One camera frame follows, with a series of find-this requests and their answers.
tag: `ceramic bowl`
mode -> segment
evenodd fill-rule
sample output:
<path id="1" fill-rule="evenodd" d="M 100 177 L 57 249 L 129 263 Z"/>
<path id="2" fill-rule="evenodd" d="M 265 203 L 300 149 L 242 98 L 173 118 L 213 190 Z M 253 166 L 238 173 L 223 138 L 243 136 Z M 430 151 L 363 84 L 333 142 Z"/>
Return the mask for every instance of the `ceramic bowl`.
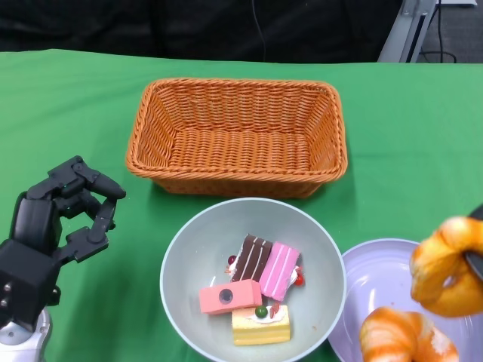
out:
<path id="1" fill-rule="evenodd" d="M 235 346 L 230 313 L 200 312 L 199 290 L 212 281 L 229 282 L 227 259 L 238 253 L 248 233 L 300 251 L 306 283 L 292 286 L 282 303 L 291 320 L 290 342 Z M 346 295 L 344 270 L 336 244 L 312 217 L 279 201 L 240 198 L 209 207 L 176 234 L 162 263 L 161 298 L 173 328 L 208 359 L 296 361 L 323 343 L 336 325 Z"/>

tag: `lavender plate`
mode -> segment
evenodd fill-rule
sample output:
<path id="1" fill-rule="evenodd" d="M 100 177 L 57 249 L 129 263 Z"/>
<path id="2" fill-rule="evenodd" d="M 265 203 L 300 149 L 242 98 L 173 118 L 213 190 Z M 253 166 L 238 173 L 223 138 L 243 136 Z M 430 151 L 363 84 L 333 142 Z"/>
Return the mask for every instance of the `lavender plate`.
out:
<path id="1" fill-rule="evenodd" d="M 426 311 L 411 298 L 409 259 L 416 246 L 413 241 L 379 239 L 360 244 L 343 254 L 347 274 L 346 304 L 329 335 L 332 349 L 342 362 L 363 362 L 359 330 L 364 319 L 382 306 L 426 314 L 454 342 L 460 361 L 481 361 L 483 314 L 442 318 Z"/>

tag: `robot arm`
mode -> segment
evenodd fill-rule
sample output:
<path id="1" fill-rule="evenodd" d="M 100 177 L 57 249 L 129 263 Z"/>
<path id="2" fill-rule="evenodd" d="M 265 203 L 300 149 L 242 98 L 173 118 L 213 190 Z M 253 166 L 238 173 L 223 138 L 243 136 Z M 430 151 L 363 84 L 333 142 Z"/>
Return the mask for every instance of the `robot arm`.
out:
<path id="1" fill-rule="evenodd" d="M 105 196 L 100 203 L 91 192 Z M 0 327 L 13 322 L 33 333 L 46 305 L 60 301 L 55 285 L 60 268 L 107 248 L 115 228 L 114 212 L 126 192 L 115 181 L 90 169 L 76 156 L 48 172 L 48 178 L 20 194 L 10 237 L 0 246 Z M 59 247 L 61 217 L 86 213 L 94 221 L 66 236 Z"/>

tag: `cable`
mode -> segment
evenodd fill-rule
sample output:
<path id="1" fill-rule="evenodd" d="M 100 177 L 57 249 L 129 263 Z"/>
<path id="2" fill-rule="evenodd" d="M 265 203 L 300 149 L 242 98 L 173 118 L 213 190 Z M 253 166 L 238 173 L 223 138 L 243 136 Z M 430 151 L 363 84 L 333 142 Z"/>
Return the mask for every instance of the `cable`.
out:
<path id="1" fill-rule="evenodd" d="M 262 29 L 260 28 L 260 24 L 258 23 L 257 12 L 255 11 L 255 0 L 251 0 L 251 10 L 252 10 L 252 12 L 254 14 L 254 20 L 255 20 L 255 24 L 257 25 L 258 35 L 260 36 L 260 40 L 262 41 L 262 46 L 263 46 L 263 62 L 265 63 L 265 59 L 266 59 L 265 38 L 263 37 L 263 33 L 262 33 Z"/>
<path id="2" fill-rule="evenodd" d="M 420 54 L 426 59 L 426 62 L 428 63 L 433 63 L 428 60 L 428 57 L 426 56 L 427 54 L 441 54 L 441 51 L 421 51 Z M 450 53 L 449 51 L 443 51 L 443 54 L 448 55 L 449 57 L 453 58 L 453 63 L 457 63 L 457 58 L 456 55 L 453 53 Z"/>
<path id="3" fill-rule="evenodd" d="M 435 8 L 435 10 L 432 12 L 431 19 L 429 19 L 429 26 L 431 26 L 432 20 L 435 18 L 436 13 L 438 13 L 438 40 L 439 40 L 439 51 L 424 51 L 424 49 L 421 48 L 420 55 L 424 57 L 426 62 L 428 63 L 433 63 L 430 62 L 428 57 L 426 56 L 427 54 L 439 54 L 439 62 L 443 63 L 443 55 L 448 55 L 449 57 L 453 58 L 453 63 L 457 63 L 457 58 L 456 55 L 453 53 L 450 53 L 449 51 L 444 51 L 443 49 L 443 37 L 441 35 L 441 0 L 438 0 L 438 4 Z"/>
<path id="4" fill-rule="evenodd" d="M 438 12 L 438 37 L 439 37 L 439 51 L 441 52 L 439 54 L 439 62 L 443 63 L 443 37 L 441 36 L 441 0 L 438 0 L 438 7 L 439 7 L 439 12 Z"/>

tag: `orange wicker basket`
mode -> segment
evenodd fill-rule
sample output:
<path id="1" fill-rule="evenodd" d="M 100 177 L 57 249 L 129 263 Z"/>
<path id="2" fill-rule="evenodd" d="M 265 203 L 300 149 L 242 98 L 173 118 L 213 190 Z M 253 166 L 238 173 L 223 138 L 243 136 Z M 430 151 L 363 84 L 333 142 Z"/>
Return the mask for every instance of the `orange wicker basket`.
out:
<path id="1" fill-rule="evenodd" d="M 305 198 L 347 169 L 339 94 L 315 81 L 155 81 L 126 162 L 168 192 Z"/>

